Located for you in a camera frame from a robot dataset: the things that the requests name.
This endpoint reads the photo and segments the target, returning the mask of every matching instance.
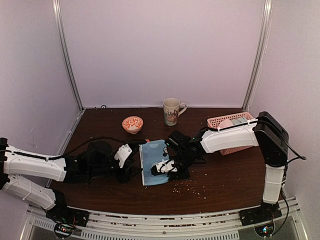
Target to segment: table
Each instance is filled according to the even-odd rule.
[[[176,126],[166,126],[162,108],[87,109],[66,151],[91,137],[111,136],[122,140],[166,139],[173,130],[193,136],[206,126],[207,119],[241,112],[238,108],[188,108]],[[131,135],[122,128],[129,116],[143,119],[142,130]],[[114,150],[119,143],[111,142]],[[135,156],[140,165],[139,154]],[[222,156],[208,154],[206,164],[192,165],[191,177],[157,186],[142,186],[141,175],[119,184],[115,178],[100,178],[87,184],[52,181],[51,188],[65,194],[69,206],[120,214],[170,215],[234,210],[261,203],[265,163],[259,147]]]

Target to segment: white wall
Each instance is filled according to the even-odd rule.
[[[264,0],[61,0],[85,107],[240,107]]]
[[[0,137],[57,154],[78,115],[51,0],[0,0]],[[27,204],[0,191],[0,239],[16,240]]]
[[[308,228],[320,225],[320,0],[273,1],[272,25],[262,72],[249,111],[269,111],[307,157],[290,164],[289,196],[297,196]]]

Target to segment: pink basket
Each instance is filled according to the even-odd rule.
[[[254,118],[248,112],[240,112],[240,113],[231,114],[231,115],[225,115],[225,116],[218,116],[218,117],[209,118],[207,120],[207,123],[208,123],[208,127],[209,128],[215,128],[216,129],[219,126],[219,124],[225,119],[233,120],[233,119],[239,119],[241,117],[244,117],[247,120]],[[251,147],[252,146],[233,147],[233,148],[220,150],[220,153],[221,153],[221,155],[228,155],[228,154],[233,154],[235,152],[239,152],[241,150],[248,149],[248,148],[251,148]]]

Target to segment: patterned bowl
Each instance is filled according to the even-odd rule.
[[[142,129],[144,121],[138,116],[129,116],[122,122],[122,127],[130,134],[136,134]]]

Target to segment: mug handle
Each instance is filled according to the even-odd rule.
[[[178,116],[180,116],[181,114],[183,114],[187,110],[187,104],[185,104],[184,102],[181,102],[180,108],[183,108],[183,109],[179,112]]]

